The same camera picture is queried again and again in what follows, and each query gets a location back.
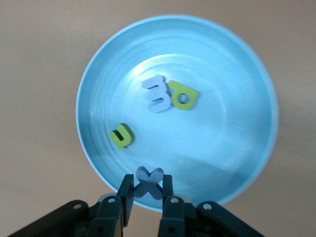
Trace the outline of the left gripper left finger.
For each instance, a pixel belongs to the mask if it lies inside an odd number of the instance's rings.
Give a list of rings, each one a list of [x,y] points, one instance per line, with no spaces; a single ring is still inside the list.
[[[90,237],[121,237],[128,225],[134,201],[134,175],[125,175],[118,192],[103,195],[92,207],[95,215],[89,224]]]

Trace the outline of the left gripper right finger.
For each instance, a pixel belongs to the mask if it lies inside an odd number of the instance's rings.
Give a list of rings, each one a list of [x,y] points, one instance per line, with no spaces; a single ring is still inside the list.
[[[185,202],[175,196],[171,175],[164,175],[162,182],[162,219],[159,237],[185,236]]]

